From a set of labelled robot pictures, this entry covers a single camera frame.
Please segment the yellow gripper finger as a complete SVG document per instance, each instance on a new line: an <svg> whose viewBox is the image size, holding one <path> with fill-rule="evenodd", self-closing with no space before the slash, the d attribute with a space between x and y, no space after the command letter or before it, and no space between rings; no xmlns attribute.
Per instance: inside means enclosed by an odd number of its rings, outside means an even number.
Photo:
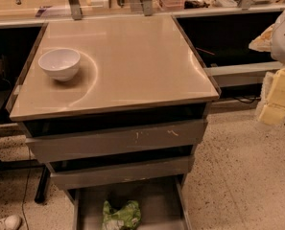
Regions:
<svg viewBox="0 0 285 230"><path fill-rule="evenodd" d="M285 67L267 72L263 80L258 121L266 125L279 124L285 117Z"/></svg>
<svg viewBox="0 0 285 230"><path fill-rule="evenodd" d="M273 25L268 27L260 36L254 39L249 48L257 52L269 52L271 50L271 41L273 34Z"/></svg>

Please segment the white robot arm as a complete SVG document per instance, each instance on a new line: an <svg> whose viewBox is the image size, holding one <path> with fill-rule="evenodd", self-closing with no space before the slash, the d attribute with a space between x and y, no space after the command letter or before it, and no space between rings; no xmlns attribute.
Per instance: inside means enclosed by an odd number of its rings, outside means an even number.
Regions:
<svg viewBox="0 0 285 230"><path fill-rule="evenodd" d="M249 48L258 52L270 52L271 57L282 64L275 73L267 72L263 79L261 101L256 108L257 120L272 126L285 117L285 11Z"/></svg>

